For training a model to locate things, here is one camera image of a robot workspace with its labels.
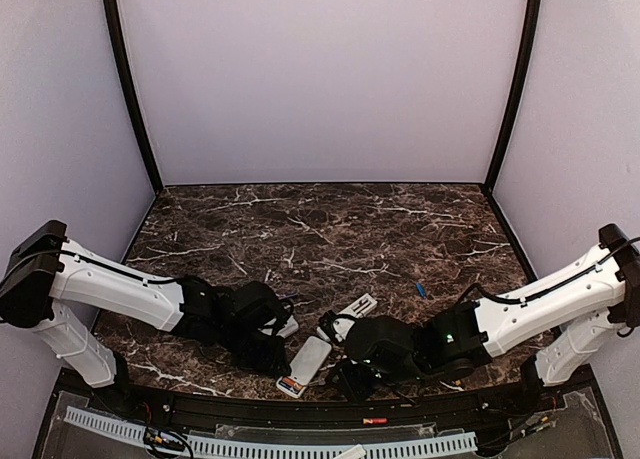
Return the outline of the white remote with buttons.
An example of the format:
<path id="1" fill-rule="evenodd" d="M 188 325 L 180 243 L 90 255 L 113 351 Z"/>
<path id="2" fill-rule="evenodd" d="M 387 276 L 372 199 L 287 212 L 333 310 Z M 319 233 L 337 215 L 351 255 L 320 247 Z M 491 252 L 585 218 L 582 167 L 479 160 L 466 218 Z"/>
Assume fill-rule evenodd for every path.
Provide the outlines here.
<path id="1" fill-rule="evenodd" d="M 291 316 L 288 318 L 285 325 L 278 331 L 277 335 L 286 339 L 293 334 L 295 334 L 299 330 L 299 324 L 296 319 Z"/>

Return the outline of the white remote back side up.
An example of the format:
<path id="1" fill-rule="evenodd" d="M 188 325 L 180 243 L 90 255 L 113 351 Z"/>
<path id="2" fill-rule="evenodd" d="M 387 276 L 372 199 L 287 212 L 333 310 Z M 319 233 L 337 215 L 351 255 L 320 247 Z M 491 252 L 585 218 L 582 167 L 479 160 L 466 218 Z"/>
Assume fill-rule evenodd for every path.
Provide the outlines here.
<path id="1" fill-rule="evenodd" d="M 300 398 L 329 356 L 331 350 L 332 346 L 328 342 L 316 336 L 309 337 L 292 359 L 290 363 L 290 374 L 280 377 L 276 381 L 276 388 L 292 398 Z M 295 391 L 284 387 L 281 384 L 281 379 L 284 377 L 293 378 L 301 384 L 303 388 Z"/>

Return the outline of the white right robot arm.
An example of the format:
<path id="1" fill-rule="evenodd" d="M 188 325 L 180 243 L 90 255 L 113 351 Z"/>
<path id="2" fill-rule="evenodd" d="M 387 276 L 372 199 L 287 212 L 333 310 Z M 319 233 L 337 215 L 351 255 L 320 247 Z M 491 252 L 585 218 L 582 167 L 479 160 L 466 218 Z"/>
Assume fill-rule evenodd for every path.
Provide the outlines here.
<path id="1" fill-rule="evenodd" d="M 346 356 L 327 374 L 327 385 L 363 402 L 381 388 L 456 381 L 564 325 L 523 364 L 522 382 L 511 389 L 517 411 L 534 411 L 549 387 L 566 382 L 611 337 L 639 326 L 639 241 L 615 224 L 598 234 L 598 243 L 563 269 L 499 295 L 474 283 L 422 325 L 387 315 L 325 314 L 322 328 Z"/>

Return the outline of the slim white remote with QR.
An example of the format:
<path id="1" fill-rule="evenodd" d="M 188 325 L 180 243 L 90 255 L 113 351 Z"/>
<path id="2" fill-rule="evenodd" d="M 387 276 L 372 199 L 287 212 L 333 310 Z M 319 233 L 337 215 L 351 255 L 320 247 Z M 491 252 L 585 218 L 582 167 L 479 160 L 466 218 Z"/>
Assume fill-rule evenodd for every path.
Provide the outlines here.
<path id="1" fill-rule="evenodd" d="M 377 306 L 378 301 L 370 294 L 365 293 L 352 302 L 349 306 L 344 308 L 340 315 L 347 315 L 350 317 L 361 318 L 368 315 Z"/>

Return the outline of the orange battery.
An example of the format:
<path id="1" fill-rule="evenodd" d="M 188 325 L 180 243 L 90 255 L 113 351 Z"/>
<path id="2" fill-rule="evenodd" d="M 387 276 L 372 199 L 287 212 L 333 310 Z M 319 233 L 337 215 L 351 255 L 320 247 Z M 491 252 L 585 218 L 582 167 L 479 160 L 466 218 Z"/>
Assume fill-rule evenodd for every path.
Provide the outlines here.
<path id="1" fill-rule="evenodd" d="M 295 390 L 295 391 L 299 391 L 303 388 L 303 386 L 301 384 L 299 384 L 297 381 L 295 381 L 293 378 L 291 377 L 284 377 L 281 379 L 281 384 L 290 389 L 290 390 Z"/>
<path id="2" fill-rule="evenodd" d="M 387 418 L 363 418 L 362 424 L 365 426 L 373 426 L 373 425 L 387 425 Z"/>

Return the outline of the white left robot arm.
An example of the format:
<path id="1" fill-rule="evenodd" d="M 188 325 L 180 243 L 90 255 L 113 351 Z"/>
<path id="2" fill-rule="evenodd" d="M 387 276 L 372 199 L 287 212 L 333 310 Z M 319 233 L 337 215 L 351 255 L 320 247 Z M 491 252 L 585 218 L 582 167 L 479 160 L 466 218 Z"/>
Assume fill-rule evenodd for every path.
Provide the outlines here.
<path id="1" fill-rule="evenodd" d="M 1 320 L 39 336 L 120 415 L 141 406 L 123 358 L 75 316 L 82 303 L 146 323 L 202 345 L 220 345 L 242 369 L 278 378 L 290 373 L 280 330 L 290 304 L 264 283 L 239 289 L 194 276 L 161 277 L 94 254 L 51 220 L 16 247 L 1 279 Z"/>

